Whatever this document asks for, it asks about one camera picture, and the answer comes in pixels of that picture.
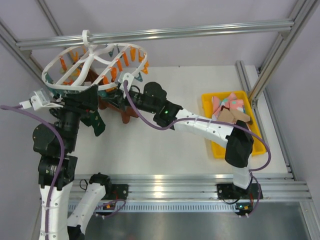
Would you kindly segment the pink patterned sock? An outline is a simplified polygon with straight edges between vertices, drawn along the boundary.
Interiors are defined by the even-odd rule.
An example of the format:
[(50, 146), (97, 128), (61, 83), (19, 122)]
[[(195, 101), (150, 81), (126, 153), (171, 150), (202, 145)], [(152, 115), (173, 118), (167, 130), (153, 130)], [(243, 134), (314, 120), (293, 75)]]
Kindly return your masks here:
[(232, 92), (228, 97), (220, 100), (217, 96), (211, 98), (212, 102), (212, 118), (217, 120), (221, 111), (224, 108), (238, 110), (242, 113), (245, 113), (245, 105), (242, 99), (238, 99), (236, 94)]

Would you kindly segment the white round clip hanger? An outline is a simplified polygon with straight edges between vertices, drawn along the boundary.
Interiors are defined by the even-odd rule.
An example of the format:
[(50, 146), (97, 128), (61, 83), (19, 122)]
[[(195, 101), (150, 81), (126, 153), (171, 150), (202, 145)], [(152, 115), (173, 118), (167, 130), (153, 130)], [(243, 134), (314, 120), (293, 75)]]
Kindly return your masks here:
[[(101, 93), (117, 86), (121, 73), (131, 73), (134, 81), (142, 81), (148, 74), (147, 51), (133, 43), (86, 43), (72, 46), (59, 53), (41, 74), (44, 84), (58, 94), (78, 93), (98, 85)], [(85, 81), (89, 70), (98, 77), (93, 83)]]

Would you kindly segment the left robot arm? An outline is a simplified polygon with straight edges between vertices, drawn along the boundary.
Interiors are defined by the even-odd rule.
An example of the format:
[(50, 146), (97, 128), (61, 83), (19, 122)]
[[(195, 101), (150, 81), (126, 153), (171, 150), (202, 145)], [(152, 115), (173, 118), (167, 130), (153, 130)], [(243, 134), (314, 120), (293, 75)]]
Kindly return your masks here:
[(88, 181), (86, 191), (71, 215), (69, 197), (78, 158), (75, 150), (82, 119), (96, 120), (98, 115), (98, 86), (93, 85), (79, 93), (68, 93), (62, 104), (49, 107), (57, 121), (42, 122), (33, 131), (33, 150), (41, 158), (38, 165), (38, 184), (42, 200), (41, 240), (83, 240), (88, 223), (102, 199), (113, 194), (108, 175), (96, 173)]

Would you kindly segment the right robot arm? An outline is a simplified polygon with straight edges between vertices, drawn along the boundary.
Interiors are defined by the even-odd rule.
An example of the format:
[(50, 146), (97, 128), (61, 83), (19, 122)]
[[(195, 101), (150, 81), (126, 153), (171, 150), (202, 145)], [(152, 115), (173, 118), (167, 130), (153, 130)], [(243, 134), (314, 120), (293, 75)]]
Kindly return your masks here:
[(119, 85), (101, 100), (121, 111), (132, 108), (139, 117), (142, 111), (152, 113), (154, 122), (146, 120), (145, 123), (156, 130), (192, 133), (225, 148), (224, 159), (233, 171), (232, 186), (226, 192), (227, 198), (239, 200), (252, 192), (253, 178), (248, 164), (254, 139), (245, 122), (217, 122), (196, 115), (167, 100), (167, 92), (157, 82), (147, 83), (143, 92), (131, 90), (128, 85)]

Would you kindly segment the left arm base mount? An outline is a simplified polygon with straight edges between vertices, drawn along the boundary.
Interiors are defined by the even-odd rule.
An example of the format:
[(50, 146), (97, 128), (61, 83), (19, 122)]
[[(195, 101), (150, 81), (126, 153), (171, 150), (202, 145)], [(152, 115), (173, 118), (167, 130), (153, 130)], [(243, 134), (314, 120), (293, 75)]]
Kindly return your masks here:
[(126, 200), (129, 194), (128, 184), (113, 184), (111, 188), (111, 193), (109, 195), (109, 200)]

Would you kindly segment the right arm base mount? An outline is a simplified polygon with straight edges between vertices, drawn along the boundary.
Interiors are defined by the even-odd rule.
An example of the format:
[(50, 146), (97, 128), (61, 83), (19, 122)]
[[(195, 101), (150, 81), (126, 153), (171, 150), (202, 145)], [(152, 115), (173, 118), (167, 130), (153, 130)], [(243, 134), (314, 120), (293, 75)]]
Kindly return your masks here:
[(235, 204), (240, 200), (263, 199), (262, 190), (258, 183), (252, 183), (247, 189), (242, 189), (232, 183), (217, 184), (217, 197), (228, 204)]

